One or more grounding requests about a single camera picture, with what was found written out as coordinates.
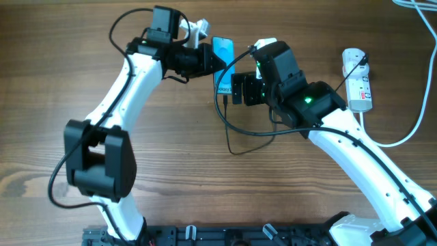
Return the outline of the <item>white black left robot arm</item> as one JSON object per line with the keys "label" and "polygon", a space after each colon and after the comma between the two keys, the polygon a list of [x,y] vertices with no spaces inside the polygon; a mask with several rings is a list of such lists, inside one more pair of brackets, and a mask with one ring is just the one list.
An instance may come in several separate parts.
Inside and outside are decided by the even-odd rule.
{"label": "white black left robot arm", "polygon": [[131,193],[137,163],[130,132],[166,71],[175,71],[187,83],[226,67],[206,43],[184,46],[135,38],[126,56],[100,105],[85,120],[70,120],[64,131],[67,181],[99,207],[107,223],[84,245],[147,245],[147,224]]}

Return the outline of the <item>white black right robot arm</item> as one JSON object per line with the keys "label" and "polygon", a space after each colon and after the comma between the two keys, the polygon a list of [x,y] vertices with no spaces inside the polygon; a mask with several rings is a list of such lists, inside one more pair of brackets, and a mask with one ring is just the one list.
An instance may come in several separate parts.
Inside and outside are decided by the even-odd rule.
{"label": "white black right robot arm", "polygon": [[331,157],[367,198],[375,219],[339,213],[327,222],[336,245],[435,245],[436,198],[367,136],[346,102],[323,81],[309,83],[291,48],[258,40],[254,72],[235,74],[246,105],[268,105],[282,123]]}

